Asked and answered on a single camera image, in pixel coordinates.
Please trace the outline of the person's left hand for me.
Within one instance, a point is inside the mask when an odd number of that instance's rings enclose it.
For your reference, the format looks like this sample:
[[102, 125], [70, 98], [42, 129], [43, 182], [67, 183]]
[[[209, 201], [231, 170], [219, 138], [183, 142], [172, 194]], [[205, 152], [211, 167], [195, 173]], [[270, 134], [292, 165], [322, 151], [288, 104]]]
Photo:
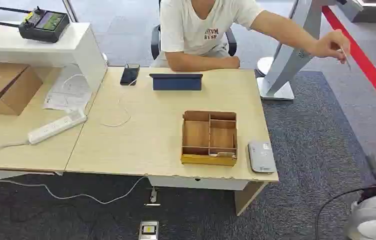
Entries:
[[350, 56], [350, 46], [350, 40], [337, 29], [318, 39], [309, 52], [315, 57], [331, 57], [345, 64]]

